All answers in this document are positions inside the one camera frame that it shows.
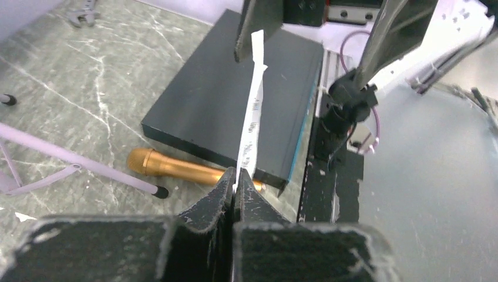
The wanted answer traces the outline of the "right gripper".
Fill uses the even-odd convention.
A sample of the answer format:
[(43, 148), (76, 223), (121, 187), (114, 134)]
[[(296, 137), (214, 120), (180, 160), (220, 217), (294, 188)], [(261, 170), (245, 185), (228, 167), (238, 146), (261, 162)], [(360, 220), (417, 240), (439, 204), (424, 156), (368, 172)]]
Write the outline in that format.
[(283, 23), (320, 27), (326, 22), (375, 21), (355, 72), (354, 85), (361, 89), (382, 68), (422, 43), (437, 4), (436, 0), (245, 0), (234, 59), (242, 62), (253, 53), (253, 32), (263, 30), (266, 41)]

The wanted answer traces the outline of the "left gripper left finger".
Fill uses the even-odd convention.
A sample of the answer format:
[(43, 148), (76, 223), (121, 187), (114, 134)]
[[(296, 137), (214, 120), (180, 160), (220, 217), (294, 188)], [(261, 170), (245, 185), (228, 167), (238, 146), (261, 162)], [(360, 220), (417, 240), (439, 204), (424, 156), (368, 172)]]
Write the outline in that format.
[(180, 215), (48, 216), (14, 250), (2, 281), (230, 281), (236, 171)]

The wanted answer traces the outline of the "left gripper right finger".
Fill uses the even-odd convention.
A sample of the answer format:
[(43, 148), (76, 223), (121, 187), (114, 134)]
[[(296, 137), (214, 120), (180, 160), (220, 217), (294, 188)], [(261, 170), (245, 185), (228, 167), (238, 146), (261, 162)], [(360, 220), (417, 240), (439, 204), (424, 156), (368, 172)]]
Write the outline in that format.
[(363, 224), (291, 223), (238, 171), (233, 281), (398, 281), (386, 238)]

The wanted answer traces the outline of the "sheet music page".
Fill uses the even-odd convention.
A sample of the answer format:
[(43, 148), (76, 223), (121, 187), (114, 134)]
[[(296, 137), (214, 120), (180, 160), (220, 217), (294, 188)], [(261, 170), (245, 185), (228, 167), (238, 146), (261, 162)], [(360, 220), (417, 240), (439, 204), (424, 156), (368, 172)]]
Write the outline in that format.
[(264, 98), (263, 76), (267, 69), (264, 64), (264, 31), (251, 34), (253, 47), (253, 77), (245, 110), (243, 129), (237, 158), (237, 169), (245, 169), (250, 176), (257, 165), (260, 119)]

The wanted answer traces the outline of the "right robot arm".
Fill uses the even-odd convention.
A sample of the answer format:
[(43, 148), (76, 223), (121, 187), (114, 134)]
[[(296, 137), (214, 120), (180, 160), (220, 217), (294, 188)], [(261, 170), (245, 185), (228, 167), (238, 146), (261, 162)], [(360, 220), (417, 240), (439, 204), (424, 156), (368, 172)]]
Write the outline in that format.
[[(245, 1), (238, 26), (234, 58), (252, 56), (263, 62), (263, 43), (283, 24), (320, 27), (331, 20), (331, 1)], [(320, 117), (315, 134), (317, 158), (333, 158), (359, 122), (369, 117), (379, 94), (403, 75), (414, 75), (438, 60), (445, 67), (497, 34), (457, 31), (441, 25), (429, 32), (436, 1), (383, 1), (373, 16), (362, 58), (329, 88), (333, 100)]]

